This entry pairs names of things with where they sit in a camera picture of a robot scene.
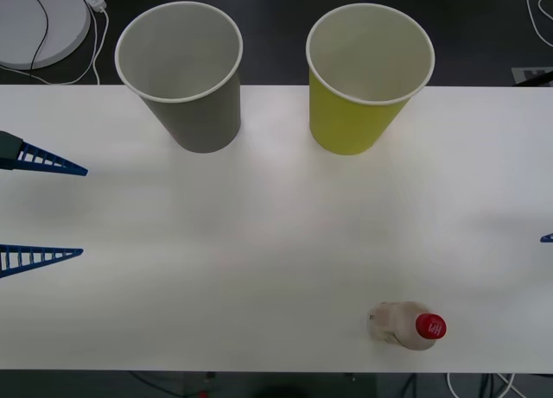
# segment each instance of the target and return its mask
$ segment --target black object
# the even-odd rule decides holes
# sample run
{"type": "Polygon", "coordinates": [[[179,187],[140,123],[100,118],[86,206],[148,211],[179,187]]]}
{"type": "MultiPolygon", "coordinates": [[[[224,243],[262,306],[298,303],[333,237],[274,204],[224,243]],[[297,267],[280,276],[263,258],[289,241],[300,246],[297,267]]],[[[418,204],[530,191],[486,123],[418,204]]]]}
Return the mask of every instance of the black object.
{"type": "Polygon", "coordinates": [[[202,392],[204,392],[204,391],[196,391],[196,392],[191,392],[189,394],[178,394],[176,392],[169,391],[168,389],[160,387],[159,385],[155,385],[153,382],[150,382],[150,381],[142,378],[140,375],[138,375],[136,372],[134,372],[132,370],[129,370],[128,373],[129,373],[129,375],[131,375],[133,378],[135,378],[137,381],[143,383],[144,385],[148,385],[150,388],[156,389],[156,390],[161,391],[161,392],[164,392],[167,395],[176,396],[177,398],[188,398],[189,396],[197,396],[197,395],[201,394],[202,392]]]}
{"type": "Polygon", "coordinates": [[[544,85],[545,83],[550,83],[551,81],[553,81],[553,72],[548,72],[546,74],[540,74],[539,76],[533,77],[531,79],[521,81],[520,83],[517,83],[516,85],[512,85],[512,86],[513,87],[536,87],[539,85],[544,85]]]}

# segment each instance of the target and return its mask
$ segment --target black cable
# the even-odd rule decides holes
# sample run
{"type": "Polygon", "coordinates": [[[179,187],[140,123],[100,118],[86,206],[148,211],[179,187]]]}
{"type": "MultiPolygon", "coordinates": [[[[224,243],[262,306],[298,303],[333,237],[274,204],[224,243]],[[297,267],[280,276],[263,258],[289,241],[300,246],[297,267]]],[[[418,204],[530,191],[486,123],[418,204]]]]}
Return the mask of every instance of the black cable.
{"type": "Polygon", "coordinates": [[[495,378],[495,374],[490,375],[490,398],[493,398],[495,396],[495,385],[493,384],[493,379],[495,378]]]}
{"type": "Polygon", "coordinates": [[[480,392],[478,394],[479,398],[485,398],[484,394],[486,393],[489,381],[490,374],[482,374],[482,379],[480,380],[480,392]]]}
{"type": "Polygon", "coordinates": [[[413,398],[416,398],[416,392],[418,390],[418,388],[416,387],[416,380],[417,379],[418,379],[418,377],[415,374],[415,378],[413,379],[413,398]]]}
{"type": "Polygon", "coordinates": [[[416,380],[416,374],[411,375],[409,378],[407,378],[407,381],[405,381],[404,387],[401,388],[401,391],[399,391],[399,394],[397,395],[399,398],[404,398],[405,394],[407,394],[407,391],[410,387],[410,385],[416,380]]]}
{"type": "Polygon", "coordinates": [[[143,383],[144,385],[148,385],[150,388],[157,389],[158,391],[164,392],[165,394],[176,396],[177,398],[188,398],[189,396],[196,396],[201,394],[203,391],[196,391],[192,392],[190,394],[177,394],[176,392],[169,391],[168,389],[165,389],[163,387],[160,387],[159,385],[155,385],[153,382],[150,382],[144,378],[142,378],[140,375],[138,375],[136,372],[129,370],[129,375],[137,379],[139,382],[143,383]]]}
{"type": "Polygon", "coordinates": [[[33,56],[33,60],[31,61],[31,68],[29,69],[29,78],[31,81],[33,80],[32,72],[33,72],[33,65],[35,64],[36,55],[39,51],[41,51],[42,44],[44,44],[44,41],[46,40],[46,36],[48,35],[48,28],[49,28],[49,20],[48,20],[48,13],[46,12],[46,9],[44,8],[44,5],[42,5],[40,0],[36,0],[39,5],[41,5],[42,10],[44,11],[44,16],[46,17],[46,31],[44,31],[44,36],[42,37],[41,43],[38,45],[38,48],[35,51],[35,55],[33,56]]]}

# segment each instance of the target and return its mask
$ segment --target red bottle cap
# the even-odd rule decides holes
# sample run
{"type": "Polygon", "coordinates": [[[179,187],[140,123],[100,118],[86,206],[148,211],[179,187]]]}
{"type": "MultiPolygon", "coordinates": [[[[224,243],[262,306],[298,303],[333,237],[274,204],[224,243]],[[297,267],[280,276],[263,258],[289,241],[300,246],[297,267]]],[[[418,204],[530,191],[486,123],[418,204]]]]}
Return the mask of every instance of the red bottle cap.
{"type": "Polygon", "coordinates": [[[446,322],[441,316],[423,313],[416,318],[416,331],[425,339],[441,339],[446,334],[446,322]]]}

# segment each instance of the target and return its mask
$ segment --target cable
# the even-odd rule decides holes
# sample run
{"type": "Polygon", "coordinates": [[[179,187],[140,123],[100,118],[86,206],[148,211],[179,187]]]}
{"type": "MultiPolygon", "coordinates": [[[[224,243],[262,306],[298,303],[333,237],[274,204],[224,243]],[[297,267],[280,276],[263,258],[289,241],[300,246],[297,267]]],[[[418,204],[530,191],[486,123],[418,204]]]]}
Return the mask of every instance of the cable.
{"type": "Polygon", "coordinates": [[[35,51],[35,55],[33,55],[33,59],[31,60],[31,68],[29,69],[29,77],[31,77],[31,73],[33,72],[33,65],[35,64],[36,55],[39,51],[41,51],[42,44],[44,44],[44,41],[46,40],[46,36],[48,35],[48,28],[50,26],[50,21],[48,20],[48,13],[46,12],[46,9],[44,8],[44,5],[42,5],[41,0],[36,0],[38,4],[41,6],[42,11],[44,11],[44,16],[46,17],[46,30],[44,31],[44,36],[42,37],[41,43],[38,45],[38,48],[35,51]]]}
{"type": "Polygon", "coordinates": [[[416,397],[416,374],[412,374],[409,378],[407,378],[407,381],[405,381],[404,387],[401,388],[401,391],[399,391],[399,394],[397,394],[397,397],[404,398],[411,384],[413,384],[413,396],[416,397]]]}
{"type": "Polygon", "coordinates": [[[110,17],[107,15],[107,11],[105,9],[101,9],[101,11],[105,15],[104,35],[102,35],[102,41],[100,42],[100,46],[98,47],[98,51],[96,52],[96,55],[92,59],[92,70],[94,70],[94,74],[96,75],[96,81],[97,81],[98,85],[100,85],[100,76],[98,75],[98,71],[96,70],[96,59],[100,55],[100,51],[102,51],[102,47],[104,46],[105,35],[107,34],[107,28],[110,25],[110,17]]]}
{"type": "Polygon", "coordinates": [[[495,376],[493,374],[491,374],[491,376],[490,376],[490,396],[489,396],[489,398],[493,398],[493,396],[495,395],[494,379],[495,379],[495,376]]]}
{"type": "Polygon", "coordinates": [[[49,81],[46,81],[45,79],[42,79],[40,77],[35,76],[34,74],[21,72],[19,70],[16,70],[15,68],[9,68],[9,67],[6,67],[6,66],[0,66],[0,68],[2,68],[3,70],[6,70],[8,72],[18,73],[18,74],[22,74],[24,76],[29,76],[33,79],[37,79],[37,80],[41,81],[42,83],[44,83],[45,85],[72,85],[74,83],[77,83],[83,77],[85,77],[85,75],[90,70],[90,67],[93,66],[94,67],[94,75],[96,76],[96,84],[99,85],[100,84],[100,78],[99,78],[98,72],[96,71],[95,62],[96,62],[96,59],[98,58],[98,54],[99,54],[101,48],[104,45],[104,39],[105,39],[105,35],[107,34],[109,18],[108,18],[108,15],[107,15],[107,12],[105,11],[105,9],[102,9],[102,12],[105,14],[105,28],[104,28],[104,34],[102,35],[102,41],[100,42],[99,49],[98,49],[98,51],[96,51],[96,46],[98,45],[98,24],[96,23],[96,17],[94,16],[94,11],[92,11],[92,8],[88,4],[88,2],[85,1],[85,0],[83,0],[83,2],[85,3],[86,7],[90,11],[90,15],[92,17],[92,20],[94,21],[94,49],[92,50],[92,57],[91,57],[90,63],[88,64],[88,67],[77,79],[75,79],[73,81],[65,81],[63,83],[50,83],[49,81]]]}
{"type": "MultiPolygon", "coordinates": [[[[537,7],[539,8],[540,11],[542,11],[542,13],[547,16],[551,21],[553,21],[553,16],[550,16],[547,12],[545,12],[545,10],[543,9],[542,7],[542,1],[544,0],[539,0],[537,1],[537,7]]],[[[542,41],[547,44],[548,46],[550,47],[553,47],[553,44],[551,44],[550,42],[548,42],[547,40],[545,40],[541,34],[539,34],[539,31],[537,30],[537,27],[536,27],[536,23],[534,22],[534,16],[532,15],[532,9],[530,8],[530,0],[526,0],[526,6],[528,7],[528,14],[530,15],[530,20],[532,21],[532,26],[534,27],[534,31],[536,31],[536,34],[539,38],[542,39],[542,41]]]]}
{"type": "MultiPolygon", "coordinates": [[[[503,381],[503,382],[505,382],[505,383],[509,383],[509,381],[507,381],[507,379],[506,379],[504,376],[502,376],[501,374],[498,374],[498,376],[499,376],[499,378],[501,378],[501,381],[503,381]]],[[[517,394],[518,396],[520,396],[520,398],[526,398],[526,396],[525,396],[522,392],[520,392],[518,389],[516,389],[516,388],[514,387],[514,385],[512,385],[512,383],[511,383],[511,389],[513,390],[513,392],[514,392],[515,394],[517,394]]]]}
{"type": "Polygon", "coordinates": [[[189,396],[197,396],[197,395],[204,395],[207,393],[207,391],[196,391],[192,392],[190,394],[177,394],[176,392],[169,391],[168,389],[165,389],[163,387],[160,387],[158,385],[155,385],[153,382],[150,382],[144,378],[142,378],[140,375],[138,375],[136,372],[129,370],[129,375],[137,379],[139,382],[143,383],[144,385],[148,385],[150,388],[156,389],[158,391],[164,392],[165,394],[176,396],[177,398],[188,398],[189,396]]]}
{"type": "Polygon", "coordinates": [[[482,374],[482,379],[480,380],[480,392],[478,393],[479,398],[484,398],[489,381],[490,374],[482,374]]]}
{"type": "MultiPolygon", "coordinates": [[[[519,394],[520,396],[522,396],[523,398],[526,398],[524,395],[521,395],[520,394],[520,391],[518,391],[517,389],[515,389],[513,386],[512,386],[512,382],[515,380],[515,374],[511,374],[511,376],[509,377],[509,380],[507,381],[501,374],[498,374],[498,376],[504,381],[506,382],[507,386],[505,387],[505,389],[503,390],[503,392],[501,394],[499,394],[496,398],[503,398],[505,395],[507,395],[509,393],[509,390],[512,389],[514,392],[516,392],[517,394],[519,394]]],[[[455,391],[453,390],[453,386],[451,385],[451,374],[450,373],[447,373],[446,374],[446,381],[448,382],[448,388],[449,388],[449,392],[451,393],[451,395],[454,397],[454,398],[460,398],[456,393],[455,391]]]]}

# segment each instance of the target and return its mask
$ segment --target paper cup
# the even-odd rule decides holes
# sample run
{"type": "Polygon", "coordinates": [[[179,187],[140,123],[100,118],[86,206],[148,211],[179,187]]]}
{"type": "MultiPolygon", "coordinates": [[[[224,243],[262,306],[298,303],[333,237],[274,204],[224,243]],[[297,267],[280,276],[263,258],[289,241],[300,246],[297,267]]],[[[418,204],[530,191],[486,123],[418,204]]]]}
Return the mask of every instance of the paper cup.
{"type": "Polygon", "coordinates": [[[206,153],[224,148],[240,129],[242,49],[239,29],[223,11],[166,3],[124,30],[115,66],[183,148],[206,153]]]}
{"type": "Polygon", "coordinates": [[[430,80],[434,48],[423,28],[383,5],[356,3],[330,11],[311,29],[309,126],[340,155],[369,149],[430,80]]]}

